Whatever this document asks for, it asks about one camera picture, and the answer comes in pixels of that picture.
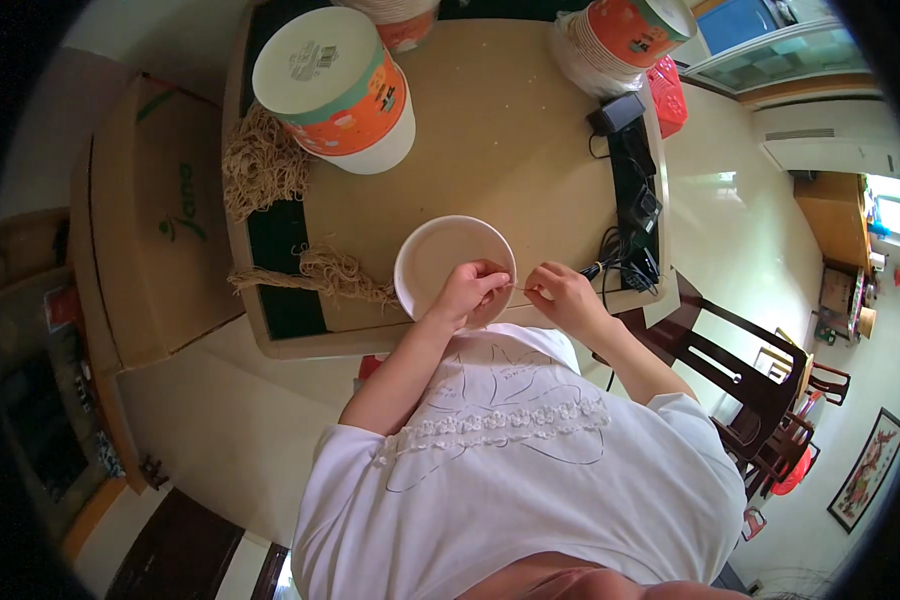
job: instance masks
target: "small cardboard box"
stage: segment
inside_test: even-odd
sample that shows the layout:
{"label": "small cardboard box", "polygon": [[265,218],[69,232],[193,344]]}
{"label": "small cardboard box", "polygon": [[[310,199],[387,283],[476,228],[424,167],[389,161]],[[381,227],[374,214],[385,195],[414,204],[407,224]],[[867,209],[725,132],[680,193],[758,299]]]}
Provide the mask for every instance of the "small cardboard box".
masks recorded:
{"label": "small cardboard box", "polygon": [[243,313],[220,177],[220,110],[135,78],[73,167],[71,252],[101,375],[165,359]]}
{"label": "small cardboard box", "polygon": [[820,290],[819,303],[838,315],[848,314],[855,283],[856,281],[851,275],[827,268],[823,272],[823,287]]}

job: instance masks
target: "wooden sideboard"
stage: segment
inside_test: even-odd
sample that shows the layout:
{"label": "wooden sideboard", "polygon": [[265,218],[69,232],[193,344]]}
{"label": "wooden sideboard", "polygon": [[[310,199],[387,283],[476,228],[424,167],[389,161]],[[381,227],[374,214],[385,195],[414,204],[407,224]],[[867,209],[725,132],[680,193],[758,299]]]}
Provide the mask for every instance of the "wooden sideboard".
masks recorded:
{"label": "wooden sideboard", "polygon": [[870,236],[864,213],[864,175],[820,172],[793,180],[793,198],[806,217],[825,258],[863,267],[869,273]]}

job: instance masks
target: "green logo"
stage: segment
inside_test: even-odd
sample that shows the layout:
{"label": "green logo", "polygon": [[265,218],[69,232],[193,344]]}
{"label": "green logo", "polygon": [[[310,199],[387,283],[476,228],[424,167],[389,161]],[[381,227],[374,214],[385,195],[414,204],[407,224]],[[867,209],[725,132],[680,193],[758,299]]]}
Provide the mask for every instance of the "green logo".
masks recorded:
{"label": "green logo", "polygon": [[167,213],[167,218],[158,224],[161,234],[169,234],[169,241],[177,241],[177,228],[174,223],[185,227],[204,242],[207,234],[203,228],[194,221],[197,216],[197,203],[194,201],[194,169],[186,162],[180,163],[180,203],[183,207],[183,217],[174,217]]}

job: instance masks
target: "twine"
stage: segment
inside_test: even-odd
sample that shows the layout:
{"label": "twine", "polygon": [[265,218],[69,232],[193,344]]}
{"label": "twine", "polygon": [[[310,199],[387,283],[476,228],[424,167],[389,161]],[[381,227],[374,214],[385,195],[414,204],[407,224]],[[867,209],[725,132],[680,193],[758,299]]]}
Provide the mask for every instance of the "twine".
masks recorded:
{"label": "twine", "polygon": [[398,306],[394,282],[376,283],[360,268],[360,261],[355,257],[340,254],[328,244],[304,244],[299,256],[300,274],[253,267],[231,273],[227,281],[238,291],[252,285],[272,285],[312,290],[327,297],[343,296],[383,307]]}
{"label": "twine", "polygon": [[226,142],[220,166],[229,178],[223,204],[236,223],[278,200],[303,200],[310,163],[316,158],[300,148],[273,114],[253,102]]}

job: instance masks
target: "air conditioner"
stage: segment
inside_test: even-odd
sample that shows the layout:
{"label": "air conditioner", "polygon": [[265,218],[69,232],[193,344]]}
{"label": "air conditioner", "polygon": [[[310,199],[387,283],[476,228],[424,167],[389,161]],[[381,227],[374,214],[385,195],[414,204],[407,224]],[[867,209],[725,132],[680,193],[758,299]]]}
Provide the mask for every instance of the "air conditioner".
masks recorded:
{"label": "air conditioner", "polygon": [[900,179],[900,132],[886,102],[830,100],[758,110],[756,141],[786,171],[872,173]]}

